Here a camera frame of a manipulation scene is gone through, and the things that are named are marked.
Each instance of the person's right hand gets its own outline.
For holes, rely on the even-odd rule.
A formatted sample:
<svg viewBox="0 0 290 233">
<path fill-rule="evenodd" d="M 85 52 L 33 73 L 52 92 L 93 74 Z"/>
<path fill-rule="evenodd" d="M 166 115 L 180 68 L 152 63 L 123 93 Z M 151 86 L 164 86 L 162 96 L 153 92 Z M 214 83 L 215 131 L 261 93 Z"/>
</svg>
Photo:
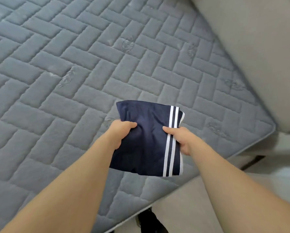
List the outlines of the person's right hand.
<svg viewBox="0 0 290 233">
<path fill-rule="evenodd" d="M 202 142 L 202 139 L 194 135 L 191 131 L 189 131 L 185 127 L 180 128 L 169 128 L 163 126 L 162 129 L 175 137 L 175 139 L 181 145 L 181 151 L 185 155 L 191 155 L 191 148 L 194 143 Z"/>
</svg>

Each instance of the white stripe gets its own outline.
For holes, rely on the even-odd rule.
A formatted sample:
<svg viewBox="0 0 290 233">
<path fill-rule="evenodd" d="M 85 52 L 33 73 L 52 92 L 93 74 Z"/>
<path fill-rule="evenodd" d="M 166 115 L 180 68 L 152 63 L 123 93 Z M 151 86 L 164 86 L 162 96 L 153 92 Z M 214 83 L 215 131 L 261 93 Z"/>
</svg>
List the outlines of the white stripe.
<svg viewBox="0 0 290 233">
<path fill-rule="evenodd" d="M 173 109 L 174 109 L 174 106 L 171 106 L 169 127 L 172 127 Z M 169 156 L 169 147 L 170 147 L 170 138 L 171 138 L 171 135 L 168 134 L 168 137 L 166 139 L 166 145 L 165 145 L 165 153 L 164 153 L 163 176 L 166 176 L 166 168 L 168 165 L 168 156 Z"/>
<path fill-rule="evenodd" d="M 178 110 L 179 110 L 179 108 L 176 107 L 175 119 L 174 119 L 174 128 L 177 128 Z M 170 168 L 169 168 L 169 176 L 172 176 L 172 174 L 173 174 L 175 149 L 176 149 L 176 140 L 175 140 L 175 137 L 173 136 L 172 152 L 171 152 L 171 160 L 170 160 Z"/>
<path fill-rule="evenodd" d="M 184 120 L 185 117 L 185 113 L 183 112 L 181 121 L 179 122 L 179 125 L 181 125 L 182 121 Z M 182 175 L 183 171 L 184 171 L 184 167 L 183 167 L 183 156 L 182 156 L 182 152 L 179 151 L 179 157 L 180 157 L 180 165 L 179 165 L 179 174 Z"/>
</svg>

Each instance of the mattress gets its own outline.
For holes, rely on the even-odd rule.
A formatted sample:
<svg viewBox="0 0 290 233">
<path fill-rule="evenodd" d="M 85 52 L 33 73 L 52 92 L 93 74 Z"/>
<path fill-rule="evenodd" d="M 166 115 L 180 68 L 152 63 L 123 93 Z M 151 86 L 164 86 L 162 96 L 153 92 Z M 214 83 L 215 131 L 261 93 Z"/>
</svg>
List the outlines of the mattress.
<svg viewBox="0 0 290 233">
<path fill-rule="evenodd" d="M 0 0 L 0 229 L 118 118 L 116 102 L 175 105 L 224 158 L 275 130 L 189 0 Z M 93 232 L 198 175 L 110 169 Z"/>
</svg>

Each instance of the black shoe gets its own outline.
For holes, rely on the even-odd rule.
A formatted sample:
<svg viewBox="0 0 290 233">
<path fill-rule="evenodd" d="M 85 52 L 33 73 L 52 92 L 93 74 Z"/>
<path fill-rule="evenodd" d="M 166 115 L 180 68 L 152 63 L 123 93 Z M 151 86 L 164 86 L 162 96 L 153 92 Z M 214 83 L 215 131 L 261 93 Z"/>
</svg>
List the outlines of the black shoe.
<svg viewBox="0 0 290 233">
<path fill-rule="evenodd" d="M 136 223 L 141 228 L 141 233 L 169 233 L 151 211 L 151 208 L 137 215 Z"/>
</svg>

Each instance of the navy fabric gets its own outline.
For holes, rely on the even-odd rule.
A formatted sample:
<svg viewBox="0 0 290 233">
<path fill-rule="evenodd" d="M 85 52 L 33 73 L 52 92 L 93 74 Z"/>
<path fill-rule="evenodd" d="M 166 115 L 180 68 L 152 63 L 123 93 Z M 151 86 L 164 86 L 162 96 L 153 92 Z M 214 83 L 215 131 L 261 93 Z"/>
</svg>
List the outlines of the navy fabric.
<svg viewBox="0 0 290 233">
<path fill-rule="evenodd" d="M 145 101 L 120 101 L 121 121 L 137 122 L 115 150 L 111 168 L 146 176 L 182 173 L 179 143 L 162 127 L 179 127 L 184 113 L 178 107 Z"/>
</svg>

